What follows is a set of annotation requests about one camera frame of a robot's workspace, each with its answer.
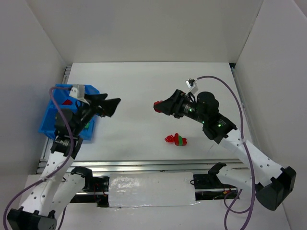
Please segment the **red rounded lego block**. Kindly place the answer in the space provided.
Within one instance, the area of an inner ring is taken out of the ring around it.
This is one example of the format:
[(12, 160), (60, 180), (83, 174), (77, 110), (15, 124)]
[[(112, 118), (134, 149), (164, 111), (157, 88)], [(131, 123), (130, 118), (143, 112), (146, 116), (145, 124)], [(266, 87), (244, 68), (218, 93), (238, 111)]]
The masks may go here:
[(156, 102), (154, 102), (154, 104), (153, 104), (153, 108), (154, 108), (154, 110), (156, 111), (156, 112), (158, 112), (158, 113), (162, 113), (163, 112), (163, 108), (161, 107), (161, 103), (162, 103), (163, 101), (156, 101)]

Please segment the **red arch lego piece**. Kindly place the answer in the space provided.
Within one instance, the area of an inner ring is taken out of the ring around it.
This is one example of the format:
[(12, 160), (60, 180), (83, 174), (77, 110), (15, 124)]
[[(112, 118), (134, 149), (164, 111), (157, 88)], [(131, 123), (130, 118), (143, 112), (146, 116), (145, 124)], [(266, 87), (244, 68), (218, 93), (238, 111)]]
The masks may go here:
[(174, 142), (174, 136), (173, 135), (169, 135), (165, 138), (165, 141), (168, 143), (173, 143)]

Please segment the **red green striped rounded lego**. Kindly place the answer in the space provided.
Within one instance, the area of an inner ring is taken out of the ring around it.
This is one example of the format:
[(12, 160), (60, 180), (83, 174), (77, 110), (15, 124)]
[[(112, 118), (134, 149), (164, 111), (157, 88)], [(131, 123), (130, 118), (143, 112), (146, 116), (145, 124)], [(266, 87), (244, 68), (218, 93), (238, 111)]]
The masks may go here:
[(187, 139), (180, 136), (179, 133), (176, 133), (174, 135), (174, 144), (176, 146), (185, 146), (185, 145), (187, 145), (187, 143), (188, 143)]

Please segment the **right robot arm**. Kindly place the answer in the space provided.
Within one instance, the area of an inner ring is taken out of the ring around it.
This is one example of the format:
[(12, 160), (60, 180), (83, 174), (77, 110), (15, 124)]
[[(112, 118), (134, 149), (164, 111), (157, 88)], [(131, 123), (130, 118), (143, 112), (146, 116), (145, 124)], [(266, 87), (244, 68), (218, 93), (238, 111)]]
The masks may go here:
[(154, 103), (154, 110), (174, 118), (189, 117), (203, 125), (203, 132), (210, 140), (235, 154), (255, 175), (252, 180), (235, 173), (224, 163), (212, 167), (223, 184), (242, 185), (245, 189), (254, 188), (256, 199), (268, 210), (274, 211), (292, 192), (296, 171), (284, 168), (271, 160), (248, 140), (228, 118), (219, 113), (219, 102), (210, 92), (200, 92), (196, 101), (181, 90), (176, 90), (168, 99)]

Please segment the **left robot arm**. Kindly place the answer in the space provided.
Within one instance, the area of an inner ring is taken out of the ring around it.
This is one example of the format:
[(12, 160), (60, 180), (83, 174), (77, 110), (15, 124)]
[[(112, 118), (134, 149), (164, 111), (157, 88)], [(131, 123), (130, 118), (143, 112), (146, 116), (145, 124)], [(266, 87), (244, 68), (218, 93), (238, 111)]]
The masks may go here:
[(120, 98), (107, 99), (107, 94), (85, 94), (78, 101), (77, 111), (61, 109), (53, 96), (57, 109), (55, 139), (51, 154), (40, 179), (16, 194), (3, 214), (6, 230), (55, 230), (62, 227), (67, 205), (81, 189), (90, 187), (92, 170), (77, 166), (63, 181), (74, 162), (83, 139), (81, 131), (94, 116), (111, 117)]

